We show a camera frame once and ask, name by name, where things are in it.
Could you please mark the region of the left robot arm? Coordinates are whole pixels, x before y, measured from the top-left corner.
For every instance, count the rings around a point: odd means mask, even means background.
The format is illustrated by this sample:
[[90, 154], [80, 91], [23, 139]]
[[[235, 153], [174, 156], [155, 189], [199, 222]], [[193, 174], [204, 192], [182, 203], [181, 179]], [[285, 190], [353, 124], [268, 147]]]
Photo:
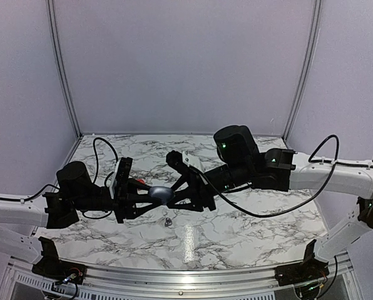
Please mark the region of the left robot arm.
[[83, 162], [74, 161], [58, 171], [57, 192], [39, 191], [30, 197], [10, 198], [0, 195], [0, 253], [40, 265], [52, 278], [65, 273], [54, 242], [45, 237], [29, 237], [5, 228], [5, 224], [25, 224], [46, 229], [64, 229], [78, 222], [80, 211], [114, 211], [119, 222], [128, 214], [133, 200], [149, 201], [149, 196], [120, 196], [126, 181], [130, 158], [116, 163], [114, 183], [110, 187], [92, 183]]

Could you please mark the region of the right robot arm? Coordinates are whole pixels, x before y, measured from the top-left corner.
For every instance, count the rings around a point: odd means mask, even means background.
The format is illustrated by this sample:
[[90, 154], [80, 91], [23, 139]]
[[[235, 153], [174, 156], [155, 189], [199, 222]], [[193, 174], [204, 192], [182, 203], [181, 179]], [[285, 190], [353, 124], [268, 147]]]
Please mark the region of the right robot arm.
[[255, 189], [289, 191], [310, 189], [316, 194], [332, 191], [357, 196], [357, 204], [346, 217], [305, 249], [296, 274], [309, 280], [336, 254], [373, 230], [373, 158], [344, 161], [320, 158], [291, 149], [272, 148], [260, 152], [246, 126], [231, 125], [214, 134], [222, 165], [207, 172], [200, 161], [176, 151], [167, 164], [180, 174], [173, 185], [169, 208], [202, 211], [215, 209], [214, 197], [224, 197], [236, 188], [251, 184]]

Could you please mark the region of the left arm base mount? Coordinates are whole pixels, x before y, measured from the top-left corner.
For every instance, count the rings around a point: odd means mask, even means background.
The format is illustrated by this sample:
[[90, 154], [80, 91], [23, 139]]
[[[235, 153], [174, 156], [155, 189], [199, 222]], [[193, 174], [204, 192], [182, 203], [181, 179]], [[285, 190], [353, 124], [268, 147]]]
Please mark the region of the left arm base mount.
[[82, 284], [86, 273], [84, 264], [65, 261], [59, 258], [54, 242], [45, 237], [39, 237], [41, 242], [41, 259], [33, 264], [32, 272], [46, 278], [64, 281], [65, 278], [73, 274], [76, 284]]

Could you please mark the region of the grey blue charging case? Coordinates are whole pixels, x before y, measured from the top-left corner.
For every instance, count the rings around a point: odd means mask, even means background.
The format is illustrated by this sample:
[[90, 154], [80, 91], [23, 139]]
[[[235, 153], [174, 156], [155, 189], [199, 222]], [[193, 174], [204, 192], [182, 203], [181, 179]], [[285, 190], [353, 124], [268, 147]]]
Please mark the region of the grey blue charging case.
[[148, 195], [151, 198], [159, 199], [162, 205], [167, 205], [175, 197], [175, 192], [170, 187], [153, 186], [149, 189]]

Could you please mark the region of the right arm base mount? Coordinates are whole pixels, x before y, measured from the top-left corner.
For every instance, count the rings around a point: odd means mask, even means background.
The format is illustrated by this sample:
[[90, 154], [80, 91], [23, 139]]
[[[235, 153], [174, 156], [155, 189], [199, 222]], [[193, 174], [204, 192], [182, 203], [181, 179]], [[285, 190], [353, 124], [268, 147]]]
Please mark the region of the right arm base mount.
[[304, 258], [301, 262], [286, 264], [275, 268], [275, 279], [279, 286], [298, 284], [329, 275], [328, 263], [319, 261], [315, 257], [314, 248], [316, 239], [305, 248]]

